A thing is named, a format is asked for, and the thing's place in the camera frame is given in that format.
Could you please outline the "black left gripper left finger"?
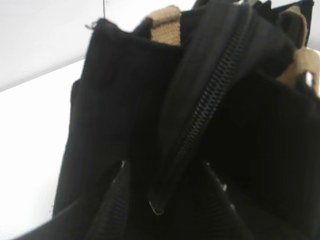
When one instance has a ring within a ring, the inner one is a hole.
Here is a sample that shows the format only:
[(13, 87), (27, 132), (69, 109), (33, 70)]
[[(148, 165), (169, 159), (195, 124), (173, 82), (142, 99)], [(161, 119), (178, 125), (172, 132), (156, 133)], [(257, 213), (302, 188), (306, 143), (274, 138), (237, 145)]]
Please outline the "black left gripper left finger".
[(117, 163), (80, 198), (21, 240), (120, 240), (128, 216), (130, 166)]

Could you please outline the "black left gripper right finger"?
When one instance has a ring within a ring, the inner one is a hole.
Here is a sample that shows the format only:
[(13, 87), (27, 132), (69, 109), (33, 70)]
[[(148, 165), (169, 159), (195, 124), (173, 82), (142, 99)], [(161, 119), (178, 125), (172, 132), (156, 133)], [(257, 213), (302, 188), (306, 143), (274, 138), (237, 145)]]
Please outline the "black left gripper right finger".
[(189, 169), (162, 216), (167, 240), (252, 240), (215, 173), (204, 162)]

